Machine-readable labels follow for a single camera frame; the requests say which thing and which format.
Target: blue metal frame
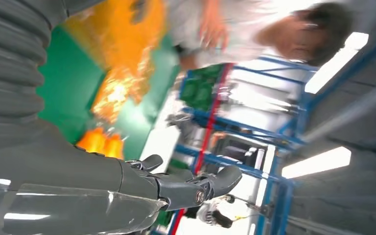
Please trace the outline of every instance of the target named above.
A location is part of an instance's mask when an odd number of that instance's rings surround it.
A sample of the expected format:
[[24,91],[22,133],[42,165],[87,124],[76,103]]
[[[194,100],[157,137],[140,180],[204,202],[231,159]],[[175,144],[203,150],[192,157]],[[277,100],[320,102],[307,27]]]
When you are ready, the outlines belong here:
[[294,63],[294,62],[291,62],[291,61],[272,58],[272,57],[268,57],[268,56],[261,56],[258,59],[262,60],[262,61],[275,63],[275,64],[278,64],[278,65],[284,65],[284,66],[294,68],[294,69],[298,69],[298,70],[304,70],[304,71],[318,71],[318,69],[319,69],[318,67],[309,66],[309,65],[305,65],[305,64],[298,64],[298,63]]
[[[194,116],[194,118],[196,118],[196,117],[208,118],[210,116],[210,114],[208,112],[196,110],[196,109],[189,108],[189,107],[184,107],[182,109],[182,111],[184,113],[187,113],[187,114],[192,114]],[[298,138],[294,138],[294,137],[282,135],[282,134],[279,134],[279,133],[271,132],[271,131],[268,131],[268,130],[264,130],[264,129],[261,129],[261,128],[258,128],[258,127],[250,126],[250,125],[247,125],[247,124],[244,124],[244,123],[241,123],[241,122],[237,122],[237,121],[233,121],[233,120],[230,120],[230,119],[226,119],[226,118],[223,118],[223,117],[215,117],[215,121],[220,122],[220,123],[225,123],[228,126],[237,126],[237,127],[240,127],[240,128],[245,128],[245,129],[251,130],[251,131],[260,132],[260,133],[265,134],[269,137],[278,138],[280,140],[285,140],[285,141],[288,141],[288,142],[293,142],[293,143],[298,143],[298,144],[304,144],[304,142],[301,141]]]
[[[197,157],[199,154],[198,150],[188,148],[180,144],[175,147],[175,151],[192,157]],[[205,154],[205,161],[216,165],[237,165],[244,174],[267,180],[268,186],[270,184],[270,186],[267,187],[267,191],[271,190],[272,183],[279,184],[280,192],[278,194],[275,211],[272,217],[270,235],[284,235],[284,231],[287,225],[287,216],[289,214],[290,204],[293,197],[294,182],[292,180],[275,175],[275,169],[273,169],[270,174],[266,174],[259,169],[254,169],[253,167],[243,164],[237,164],[232,160],[218,157],[210,153]],[[269,197],[265,197],[265,204],[268,204],[270,202]],[[257,235],[262,234],[262,225],[264,225],[264,217],[260,215],[258,219],[258,227],[256,228]]]
[[294,80],[294,79],[287,78],[287,77],[282,77],[282,76],[279,76],[279,75],[270,74],[270,73],[267,73],[267,72],[261,72],[260,70],[252,70],[252,69],[248,69],[248,68],[241,67],[241,66],[234,66],[234,69],[252,72],[252,73],[264,75],[264,76],[267,76],[267,77],[279,79],[279,80],[282,80],[282,81],[296,83],[296,84],[299,84],[299,85],[305,84],[305,82],[302,82],[302,81]]
[[[283,71],[283,70],[304,70],[304,71],[309,71],[309,73],[311,73],[313,71],[318,70],[318,68],[316,68],[316,67],[292,63],[292,62],[288,62],[288,61],[284,61],[284,60],[280,60],[280,59],[275,59],[275,58],[271,58],[271,57],[260,57],[259,59],[263,60],[263,61],[271,62],[271,63],[280,64],[280,65],[283,65],[285,67],[268,69],[268,70],[251,70],[251,69],[244,68],[244,67],[234,67],[234,69],[249,71],[249,72],[261,74],[261,75],[264,75],[264,76],[272,77],[274,79],[280,79],[280,80],[283,80],[283,81],[299,84],[299,85],[302,86],[303,91],[304,91],[304,85],[306,84],[308,79],[305,79],[305,81],[297,81],[297,80],[294,80],[294,79],[270,74],[268,72]],[[190,73],[188,73],[188,75],[184,79],[184,81],[181,85],[180,91],[182,91],[184,89],[185,80],[187,78],[190,78]],[[303,122],[303,123],[305,122],[306,115],[307,115],[307,112],[306,112],[306,104],[307,104],[306,98],[307,98],[307,96],[306,95],[307,94],[305,94],[305,93],[302,93],[302,95],[301,95],[302,100],[299,101],[300,109],[298,110],[298,114],[297,114],[297,118],[296,118],[298,120],[301,120],[301,122]],[[207,123],[208,118],[210,117],[210,113],[195,110],[193,108],[183,108],[182,111],[185,112],[185,113],[188,113],[188,114],[192,114],[193,120],[198,122],[198,124],[203,125],[203,126]],[[215,117],[215,121],[217,123],[223,123],[227,127],[228,126],[237,126],[237,127],[240,127],[240,128],[245,128],[245,129],[248,129],[248,130],[259,132],[261,134],[258,134],[258,135],[246,134],[246,133],[236,133],[236,132],[235,132],[235,134],[238,134],[238,135],[250,138],[250,139],[254,139],[254,140],[266,143],[266,144],[272,144],[279,149],[291,150],[291,148],[289,147],[289,144],[291,144],[291,143],[304,144],[303,141],[301,141],[298,138],[295,138],[295,136],[287,136],[287,135],[283,134],[285,130],[287,130],[291,127],[297,126],[296,121],[293,120],[293,119],[288,124],[286,124],[284,128],[277,131],[276,133],[271,132],[271,131],[267,131],[267,130],[264,130],[264,129],[261,129],[261,128],[253,127],[253,126],[250,126],[250,125],[247,125],[247,124],[244,124],[244,123],[229,120],[229,119],[226,119],[226,118],[222,118],[222,117]],[[213,129],[215,129],[217,131],[233,132],[232,130],[230,130],[230,128],[227,128],[227,127],[222,127],[218,124],[213,125]],[[198,157],[198,154],[199,154],[199,151],[184,147],[182,145],[177,145],[176,148],[175,148],[175,151],[184,153],[184,154],[189,155],[189,156],[193,156],[193,157],[195,157],[195,161],[196,161],[196,158]],[[209,162],[209,163],[218,164],[218,165],[233,165],[233,164],[236,164],[236,162],[234,162],[234,161],[230,161],[230,160],[225,159],[225,158],[220,158],[220,157],[217,157],[217,156],[209,154],[209,153],[205,154],[205,161]],[[284,193],[282,193],[281,196],[278,195],[276,212],[274,213],[274,216],[271,219],[272,224],[274,224],[275,226],[271,229],[270,235],[283,235],[284,234],[284,230],[285,230],[286,224],[287,224],[288,210],[289,210],[289,207],[290,207],[290,202],[291,202],[291,199],[292,199],[292,192],[293,192],[293,187],[294,187],[293,181],[287,180],[287,179],[285,179],[281,176],[275,175],[277,164],[278,164],[278,158],[275,156],[274,162],[272,163],[272,169],[270,171],[270,174],[266,174],[266,173],[262,172],[261,170],[254,169],[254,168],[246,166],[246,165],[236,164],[242,170],[243,173],[251,175],[251,176],[256,177],[256,178],[261,178],[261,179],[267,180],[266,193],[265,193],[265,197],[263,199],[265,204],[268,204],[270,202],[270,194],[271,194],[271,191],[272,191],[273,183],[277,183],[279,185],[279,187],[283,188],[283,190],[284,190]],[[265,218],[263,216],[259,216],[258,226],[256,228],[256,235],[262,235],[264,221],[265,221]]]
[[[367,63],[369,63],[373,58],[376,57],[376,45],[366,53],[362,54],[360,58],[358,58],[353,65],[350,67],[345,68],[343,72],[339,74],[339,77],[335,79],[330,86],[328,86],[324,92],[318,94],[314,99],[310,100],[309,94],[305,93],[304,90],[304,85],[306,82],[309,80],[310,77],[307,78],[307,80],[301,82],[301,81],[296,81],[290,78],[285,78],[282,76],[278,75],[273,75],[268,72],[272,71],[283,71],[283,70],[303,70],[303,71],[308,71],[308,74],[313,74],[318,70],[317,67],[312,67],[304,64],[297,64],[289,61],[285,61],[282,59],[277,59],[273,57],[267,57],[267,56],[262,56],[259,57],[260,60],[262,61],[267,61],[271,63],[276,63],[282,66],[285,66],[284,68],[276,68],[276,69],[268,69],[268,70],[251,70],[248,68],[244,67],[235,67],[235,69],[241,69],[249,72],[254,72],[257,74],[269,76],[275,79],[280,79],[283,81],[288,81],[296,84],[302,85],[302,93],[300,100],[298,102],[299,109],[298,113],[295,118],[292,118],[289,120],[287,123],[284,124],[279,130],[277,130],[276,133],[267,131],[267,130],[262,130],[250,125],[246,125],[243,123],[238,123],[229,119],[217,117],[216,121],[225,123],[227,125],[232,125],[232,126],[238,126],[242,128],[246,128],[249,130],[253,131],[258,131],[260,133],[263,133],[263,135],[247,135],[244,133],[238,133],[242,136],[255,139],[261,142],[273,144],[279,148],[283,148],[284,150],[290,150],[285,146],[281,146],[278,143],[272,142],[271,140],[273,138],[278,139],[278,140],[285,140],[290,143],[297,143],[297,144],[304,144],[303,141],[300,139],[296,138],[300,136],[303,131],[305,130],[305,124],[308,119],[308,115],[310,112],[329,94],[331,94],[334,90],[337,89],[340,85],[342,85],[349,77],[353,76],[356,74],[358,71],[360,71]],[[184,88],[185,84],[185,79],[181,85],[181,91]],[[193,114],[194,120],[197,122],[203,122],[203,120],[206,120],[209,117],[209,114],[206,112],[194,110],[194,109],[184,109],[184,112]],[[217,130],[225,130],[227,131],[227,128],[222,128],[218,125],[214,125],[214,128]],[[291,130],[290,136],[284,135],[285,131]],[[176,146],[176,151],[183,152],[189,156],[198,156],[198,151],[186,148],[184,146],[178,145]],[[221,164],[221,165],[231,165],[231,164],[236,164],[233,161],[224,159],[224,158],[219,158],[215,155],[212,154],[206,154],[205,155],[205,160],[207,162],[211,163],[216,163],[216,164]],[[248,175],[257,177],[257,178],[263,178],[263,179],[268,179],[267,180],[267,187],[266,187],[266,192],[263,198],[263,204],[268,204],[270,203],[271,200],[271,193],[273,191],[273,183],[279,183],[279,190],[278,190],[278,197],[277,197],[277,203],[276,203],[276,208],[275,208],[275,213],[272,218],[272,223],[271,223],[271,228],[270,228],[270,235],[283,235],[285,233],[285,229],[287,226],[287,217],[289,213],[289,208],[292,200],[292,194],[293,194],[293,183],[290,180],[287,180],[283,177],[275,175],[275,172],[277,170],[277,167],[279,165],[279,158],[277,156],[274,157],[273,163],[272,163],[272,168],[270,171],[270,174],[264,174],[263,172],[259,171],[257,169],[253,169],[252,167],[244,166],[237,164],[237,166],[240,167],[240,169]],[[257,227],[256,227],[256,235],[262,235],[263,234],[263,228],[265,226],[265,218],[263,216],[258,217],[257,221]]]

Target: green mat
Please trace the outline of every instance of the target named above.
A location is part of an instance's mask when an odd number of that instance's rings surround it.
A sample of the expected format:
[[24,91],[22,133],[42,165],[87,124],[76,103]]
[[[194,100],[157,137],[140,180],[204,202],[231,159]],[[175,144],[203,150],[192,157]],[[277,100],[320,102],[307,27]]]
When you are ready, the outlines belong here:
[[[40,117],[54,123],[69,142],[76,143],[92,119],[89,110],[105,73],[60,27],[53,31],[47,52],[48,62],[40,68],[46,82],[37,90],[46,104]],[[141,155],[179,72],[173,65],[175,56],[170,39],[165,37],[152,54],[156,70],[150,79],[150,92],[139,106],[128,100],[120,112],[115,127],[129,135],[123,150],[127,160]]]

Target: shelving rack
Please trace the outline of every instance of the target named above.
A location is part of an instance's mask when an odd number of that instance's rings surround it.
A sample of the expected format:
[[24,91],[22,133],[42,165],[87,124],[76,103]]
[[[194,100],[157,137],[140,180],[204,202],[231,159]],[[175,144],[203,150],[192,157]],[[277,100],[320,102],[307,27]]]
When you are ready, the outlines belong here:
[[[256,132],[262,133],[261,135],[247,135],[244,133],[238,133],[239,135],[245,136],[247,138],[257,139],[259,141],[264,140],[266,143],[273,144],[278,148],[278,151],[276,152],[276,156],[273,159],[272,167],[267,174],[267,172],[261,172],[259,170],[253,169],[252,167],[244,166],[244,165],[238,165],[240,169],[243,171],[243,173],[257,177],[257,178],[263,178],[268,179],[266,191],[264,194],[263,199],[263,205],[268,204],[271,200],[271,194],[274,192],[273,184],[279,183],[286,185],[285,187],[280,187],[279,190],[276,191],[278,197],[276,200],[276,209],[275,209],[275,215],[272,217],[270,223],[266,223],[266,219],[263,216],[258,217],[258,222],[255,230],[256,235],[283,235],[285,234],[285,228],[287,226],[287,223],[291,223],[294,225],[297,225],[301,228],[307,229],[308,231],[316,231],[320,234],[337,234],[337,235],[347,235],[349,234],[348,231],[336,229],[336,228],[330,228],[328,226],[318,224],[312,221],[294,218],[292,216],[288,216],[288,210],[290,207],[290,203],[292,200],[292,193],[293,193],[293,182],[290,180],[286,180],[280,176],[277,176],[275,174],[276,168],[279,165],[280,157],[285,153],[289,152],[290,150],[296,150],[299,147],[309,144],[316,140],[316,137],[324,136],[327,133],[336,130],[339,127],[342,127],[346,123],[348,123],[350,120],[356,120],[360,117],[362,114],[360,110],[363,110],[363,112],[366,112],[366,105],[370,104],[373,100],[376,102],[376,88],[373,89],[370,93],[364,95],[361,102],[354,102],[350,104],[346,109],[343,109],[343,111],[339,112],[336,115],[331,116],[327,121],[324,123],[321,123],[316,128],[311,129],[311,131],[307,133],[303,133],[305,129],[305,124],[307,122],[307,117],[311,110],[313,110],[319,103],[327,97],[329,94],[331,94],[335,89],[337,89],[340,85],[342,85],[347,79],[354,76],[356,73],[358,73],[360,70],[362,70],[369,62],[374,60],[376,58],[376,40],[374,44],[371,47],[368,47],[367,50],[364,51],[359,57],[357,57],[356,60],[352,62],[350,66],[347,66],[344,68],[338,75],[337,78],[335,78],[331,84],[323,90],[323,92],[317,96],[315,96],[313,99],[309,96],[309,94],[306,94],[304,92],[304,87],[306,85],[306,82],[309,80],[312,73],[316,72],[316,68],[296,64],[288,61],[284,61],[282,59],[268,57],[268,56],[262,56],[259,59],[264,60],[271,63],[276,63],[281,65],[281,68],[276,69],[270,69],[270,70],[250,70],[247,68],[242,68],[238,66],[234,66],[234,69],[240,69],[240,70],[247,70],[249,72],[255,72],[260,75],[266,75],[267,77],[271,77],[273,79],[280,79],[288,82],[292,82],[295,84],[299,84],[302,87],[302,93],[300,96],[300,100],[298,102],[298,110],[297,114],[294,118],[291,118],[288,122],[286,122],[281,128],[279,128],[276,132],[268,132],[266,130],[261,130],[259,128],[251,127],[249,125],[245,125],[243,123],[234,122],[232,120],[228,120],[226,118],[222,117],[214,117],[214,110],[211,112],[201,112],[198,110],[192,110],[190,108],[185,108],[183,111],[189,112],[190,114],[193,114],[193,119],[197,122],[202,122],[201,124],[204,125],[204,122],[207,122],[210,125],[207,125],[207,131],[211,131],[212,128],[218,129],[219,131],[224,131],[227,129],[222,128],[220,126],[215,125],[215,120],[218,120],[219,122],[223,122],[230,125],[237,125],[239,127],[247,128],[254,130]],[[308,77],[303,81],[296,81],[290,78],[284,78],[281,76],[273,76],[273,74],[270,74],[271,71],[281,71],[281,70],[304,70],[308,72]],[[205,161],[210,163],[215,163],[219,165],[230,165],[234,164],[234,162],[217,157],[210,153],[205,153],[204,149],[201,149],[201,151],[197,151],[195,149],[190,149],[186,146],[178,145],[175,148],[175,151],[181,152],[184,154],[187,154],[189,156],[193,156],[194,158],[199,158],[199,156],[202,154],[204,155]],[[174,235],[177,228],[178,228],[178,220],[175,219],[176,216],[173,218],[170,233]]]
[[[220,75],[220,77],[217,80],[217,84],[219,87],[222,87],[225,83],[226,76],[228,75],[230,70],[245,70],[253,73],[257,73],[260,75],[267,76],[268,79],[279,79],[287,82],[292,82],[295,84],[299,84],[302,86],[302,91],[304,91],[304,86],[306,84],[305,81],[297,81],[293,80],[291,78],[282,77],[278,75],[271,74],[270,72],[273,71],[283,71],[283,70],[304,70],[307,71],[309,74],[312,74],[312,72],[316,71],[317,68],[307,66],[307,65],[301,65],[297,63],[292,63],[288,61],[284,61],[281,59],[268,57],[268,56],[262,56],[259,58],[260,60],[275,63],[280,65],[279,68],[275,69],[269,69],[269,70],[251,70],[244,67],[235,66],[233,64],[226,64],[224,66],[224,69]],[[184,81],[181,86],[181,90],[184,88]],[[192,166],[193,172],[197,173],[203,164],[203,162],[208,162],[216,165],[233,165],[236,164],[234,161],[218,157],[216,155],[213,155],[211,153],[206,152],[208,141],[211,137],[212,130],[217,131],[225,131],[225,132],[232,132],[227,127],[221,127],[216,124],[216,121],[218,123],[226,124],[226,126],[237,126],[240,128],[245,128],[248,130],[251,130],[253,132],[259,133],[259,134],[246,134],[246,133],[235,133],[238,135],[241,135],[243,137],[256,140],[265,144],[270,144],[275,146],[278,150],[285,150],[290,151],[292,144],[304,144],[303,141],[298,139],[296,136],[296,132],[299,132],[300,130],[303,130],[306,117],[306,99],[307,96],[304,92],[302,92],[301,100],[298,102],[298,109],[297,109],[297,115],[295,118],[291,119],[290,122],[286,123],[282,128],[280,128],[277,132],[272,132],[264,129],[260,129],[254,126],[250,126],[244,123],[236,122],[227,118],[218,117],[216,115],[217,108],[219,106],[219,99],[218,97],[214,97],[211,110],[209,112],[204,112],[200,110],[195,110],[190,107],[185,107],[182,109],[183,112],[187,114],[192,115],[193,121],[197,122],[198,124],[202,126],[206,126],[206,132],[204,137],[204,142],[202,144],[202,148],[200,150],[196,150],[187,146],[183,145],[177,145],[175,148],[176,152],[185,154],[187,156],[192,156],[194,158],[194,164]],[[292,129],[292,127],[295,127],[296,130],[292,131],[292,135],[285,135],[284,132],[287,129]],[[278,176],[275,174],[275,168],[277,165],[277,157],[274,158],[274,161],[272,163],[272,170],[271,172],[263,172],[259,169],[254,169],[253,167],[242,165],[242,164],[236,164],[240,170],[247,175],[259,178],[259,179],[265,179],[267,180],[267,190],[264,196],[264,202],[263,204],[268,204],[270,202],[271,198],[271,191],[273,184],[276,184],[278,186],[277,190],[277,197],[275,202],[275,208],[273,212],[273,217],[271,218],[271,223],[269,229],[270,235],[283,235],[286,225],[287,225],[287,215],[289,212],[289,207],[291,204],[291,200],[293,197],[293,188],[294,183],[291,180],[288,180],[286,178],[283,178],[281,176]],[[178,211],[175,216],[172,219],[171,227],[169,230],[169,235],[175,235],[179,222],[184,215],[184,210]],[[258,226],[256,229],[255,234],[256,235],[262,235],[263,234],[263,227],[266,224],[265,223],[265,217],[260,215],[258,218]]]

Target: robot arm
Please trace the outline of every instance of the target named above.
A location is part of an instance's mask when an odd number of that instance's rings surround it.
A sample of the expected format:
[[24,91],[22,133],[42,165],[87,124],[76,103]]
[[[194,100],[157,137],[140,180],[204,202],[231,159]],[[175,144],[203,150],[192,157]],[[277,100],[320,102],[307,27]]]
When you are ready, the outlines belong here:
[[0,0],[0,234],[130,233],[159,210],[198,206],[241,178],[235,167],[217,176],[150,174],[158,156],[126,163],[87,153],[38,118],[37,67],[50,31],[101,1]]

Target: transparent plastic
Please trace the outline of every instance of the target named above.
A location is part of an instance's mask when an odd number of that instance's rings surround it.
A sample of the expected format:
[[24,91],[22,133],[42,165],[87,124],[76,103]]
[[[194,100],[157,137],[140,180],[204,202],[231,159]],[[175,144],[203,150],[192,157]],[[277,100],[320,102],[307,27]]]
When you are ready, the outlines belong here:
[[126,234],[150,226],[166,205],[106,190],[33,184],[9,190],[10,183],[0,179],[0,234]]

